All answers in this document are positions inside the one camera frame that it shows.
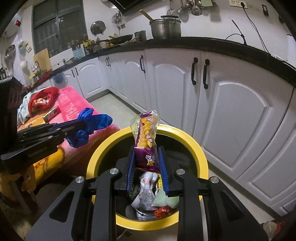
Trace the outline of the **person left hand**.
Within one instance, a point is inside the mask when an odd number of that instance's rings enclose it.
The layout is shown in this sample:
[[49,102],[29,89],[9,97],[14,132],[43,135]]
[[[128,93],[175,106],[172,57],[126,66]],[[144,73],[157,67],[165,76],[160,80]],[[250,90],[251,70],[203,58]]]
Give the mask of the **person left hand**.
[[17,188],[15,188],[15,186],[17,186],[16,181],[20,178],[23,178],[21,191],[31,193],[36,189],[35,168],[31,165],[27,169],[14,175],[9,174],[7,171],[1,172],[1,194],[11,201],[17,201]]

